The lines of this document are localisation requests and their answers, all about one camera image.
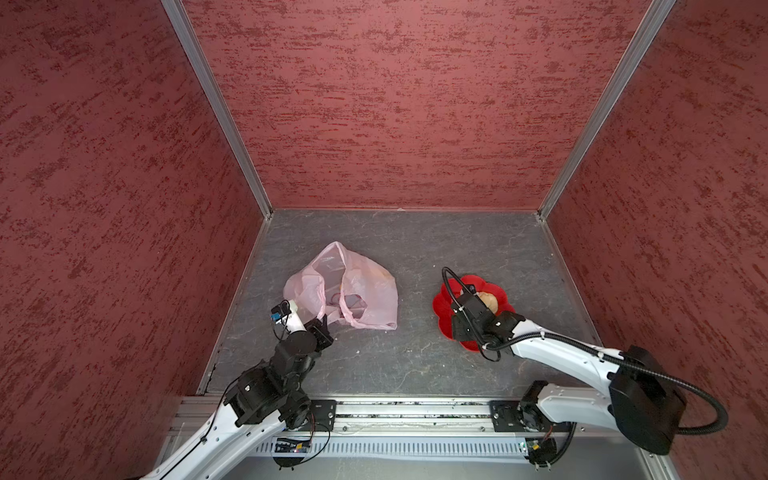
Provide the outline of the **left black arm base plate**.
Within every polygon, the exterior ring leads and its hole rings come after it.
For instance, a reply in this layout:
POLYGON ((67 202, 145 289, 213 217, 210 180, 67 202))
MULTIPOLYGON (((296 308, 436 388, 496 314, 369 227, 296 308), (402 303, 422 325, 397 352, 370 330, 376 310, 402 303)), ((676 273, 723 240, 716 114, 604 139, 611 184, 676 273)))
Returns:
POLYGON ((311 399, 309 413, 300 431, 310 432, 320 429, 334 429, 338 401, 335 399, 311 399))

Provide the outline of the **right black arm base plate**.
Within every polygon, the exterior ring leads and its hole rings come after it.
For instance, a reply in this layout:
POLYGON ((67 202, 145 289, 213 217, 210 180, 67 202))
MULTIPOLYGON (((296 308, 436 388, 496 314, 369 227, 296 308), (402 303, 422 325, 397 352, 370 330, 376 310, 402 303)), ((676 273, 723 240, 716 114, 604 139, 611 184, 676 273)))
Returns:
POLYGON ((496 433, 567 433, 570 423, 554 423, 536 407, 517 400, 491 400, 490 419, 496 433))

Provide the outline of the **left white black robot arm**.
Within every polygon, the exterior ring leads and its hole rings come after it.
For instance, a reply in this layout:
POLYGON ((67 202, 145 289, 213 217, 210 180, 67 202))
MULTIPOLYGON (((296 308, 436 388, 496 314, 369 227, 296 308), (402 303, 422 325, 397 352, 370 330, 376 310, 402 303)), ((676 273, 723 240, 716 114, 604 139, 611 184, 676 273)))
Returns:
POLYGON ((204 425, 147 479, 221 479, 255 447, 311 420, 302 383, 333 338, 326 317, 303 324, 292 314, 286 330, 273 356, 241 373, 204 425))

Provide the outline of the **pink plastic bag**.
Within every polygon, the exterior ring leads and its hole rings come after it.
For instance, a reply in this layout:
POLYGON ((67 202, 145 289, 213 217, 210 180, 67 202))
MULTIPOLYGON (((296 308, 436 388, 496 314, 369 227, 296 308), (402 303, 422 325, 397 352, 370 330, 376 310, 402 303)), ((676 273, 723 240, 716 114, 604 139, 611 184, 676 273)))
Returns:
POLYGON ((399 295, 394 276, 334 241, 287 280, 283 298, 302 322, 327 319, 356 329, 394 331, 399 295))

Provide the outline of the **red flower-shaped plastic bowl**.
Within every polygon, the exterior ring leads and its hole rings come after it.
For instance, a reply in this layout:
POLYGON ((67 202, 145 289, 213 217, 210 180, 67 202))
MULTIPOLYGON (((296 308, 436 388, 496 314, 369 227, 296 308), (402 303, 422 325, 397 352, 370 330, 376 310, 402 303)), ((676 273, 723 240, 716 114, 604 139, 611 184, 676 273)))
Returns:
MULTIPOLYGON (((461 279, 468 287, 473 287, 477 293, 489 292, 495 295, 499 302, 499 311, 497 314, 500 314, 501 312, 515 311, 514 307, 509 303, 506 292, 498 285, 488 282, 483 277, 477 275, 464 275, 461 279)), ((438 317, 438 327, 446 338, 458 341, 464 349, 471 352, 479 351, 479 346, 474 340, 460 340, 453 333, 452 317, 454 311, 452 309, 450 295, 444 285, 441 286, 440 292, 434 297, 432 308, 438 317)))

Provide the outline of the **beige fake potato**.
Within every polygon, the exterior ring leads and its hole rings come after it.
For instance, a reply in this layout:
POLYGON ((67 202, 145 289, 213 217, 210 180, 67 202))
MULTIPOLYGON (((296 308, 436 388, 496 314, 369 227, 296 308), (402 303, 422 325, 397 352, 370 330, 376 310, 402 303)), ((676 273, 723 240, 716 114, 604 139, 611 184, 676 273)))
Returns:
POLYGON ((495 295, 489 292, 479 292, 477 296, 494 315, 498 313, 499 302, 495 295))

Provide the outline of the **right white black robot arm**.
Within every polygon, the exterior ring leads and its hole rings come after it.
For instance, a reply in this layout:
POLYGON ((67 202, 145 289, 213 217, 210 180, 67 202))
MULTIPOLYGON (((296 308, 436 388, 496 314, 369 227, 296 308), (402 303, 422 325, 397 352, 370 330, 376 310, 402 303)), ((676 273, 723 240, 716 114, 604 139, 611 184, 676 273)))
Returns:
POLYGON ((452 336, 472 341, 483 357, 502 354, 544 364, 578 381, 578 387, 534 382, 518 401, 514 420, 529 431, 556 425, 598 426, 635 446, 670 452, 687 403, 680 383, 646 350, 598 347, 548 330, 513 311, 491 309, 472 289, 449 291, 452 336))

